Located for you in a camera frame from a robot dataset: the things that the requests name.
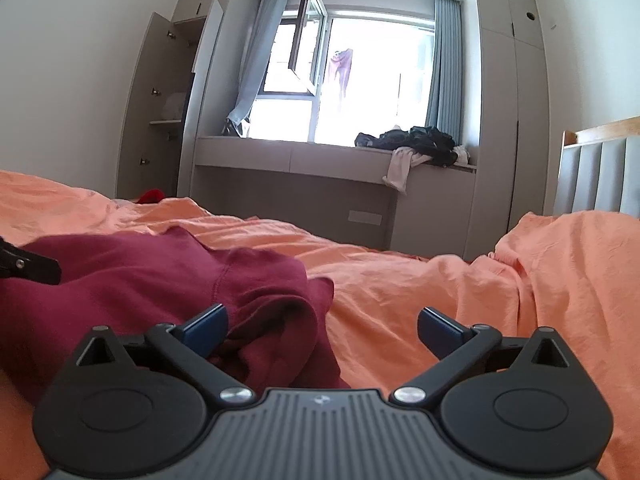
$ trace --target curtain fold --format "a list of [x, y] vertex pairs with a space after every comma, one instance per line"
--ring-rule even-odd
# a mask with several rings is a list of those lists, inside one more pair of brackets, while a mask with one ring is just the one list
[[433, 75], [426, 126], [460, 143], [462, 115], [462, 19], [460, 2], [436, 0]]
[[282, 13], [288, 0], [261, 0], [258, 15], [255, 19], [254, 31], [247, 50], [236, 107], [227, 117], [227, 127], [238, 132], [238, 126], [245, 120], [255, 98], [260, 91], [264, 72], [267, 70], [271, 47], [276, 37]]

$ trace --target padded headboard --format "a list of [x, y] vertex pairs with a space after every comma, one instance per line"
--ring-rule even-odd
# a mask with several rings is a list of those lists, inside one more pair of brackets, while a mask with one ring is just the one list
[[589, 142], [580, 144], [580, 132], [565, 133], [554, 215], [595, 209], [640, 218], [640, 130], [632, 127], [637, 119], [627, 120], [626, 137], [602, 135], [610, 140], [594, 141], [585, 136]]

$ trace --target red object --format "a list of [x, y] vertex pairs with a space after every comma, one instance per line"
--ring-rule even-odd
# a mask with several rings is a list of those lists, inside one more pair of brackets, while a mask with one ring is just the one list
[[159, 189], [150, 189], [138, 199], [138, 204], [158, 204], [166, 198], [166, 195]]
[[210, 358], [261, 393], [268, 386], [344, 388], [324, 318], [328, 278], [273, 251], [213, 251], [182, 228], [143, 234], [45, 237], [25, 249], [56, 258], [60, 285], [0, 280], [0, 367], [36, 402], [82, 336], [106, 324], [143, 333], [180, 324], [213, 303], [230, 331]]

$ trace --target black clothes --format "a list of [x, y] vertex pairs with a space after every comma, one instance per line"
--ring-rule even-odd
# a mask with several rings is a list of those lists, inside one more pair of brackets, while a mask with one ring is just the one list
[[458, 160], [458, 154], [453, 151], [456, 145], [453, 138], [434, 126], [414, 126], [408, 132], [391, 130], [380, 135], [378, 139], [367, 134], [358, 134], [355, 145], [391, 151], [407, 146], [422, 155], [432, 156], [430, 164], [434, 166], [451, 166]]

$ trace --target orange bedding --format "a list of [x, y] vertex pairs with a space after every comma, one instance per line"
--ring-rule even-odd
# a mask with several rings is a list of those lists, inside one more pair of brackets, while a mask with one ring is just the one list
[[[268, 248], [300, 259], [310, 277], [335, 282], [327, 330], [342, 378], [388, 392], [435, 359], [416, 319], [434, 306], [504, 335], [556, 327], [612, 407], [613, 438], [600, 463], [610, 480], [640, 470], [640, 222], [618, 213], [525, 216], [495, 253], [466, 264], [378, 253], [271, 220], [213, 216], [189, 199], [158, 205], [111, 201], [34, 176], [0, 171], [0, 235], [14, 244], [67, 233], [159, 233], [179, 224], [212, 248]], [[31, 407], [0, 376], [0, 479], [46, 471], [30, 431]]]

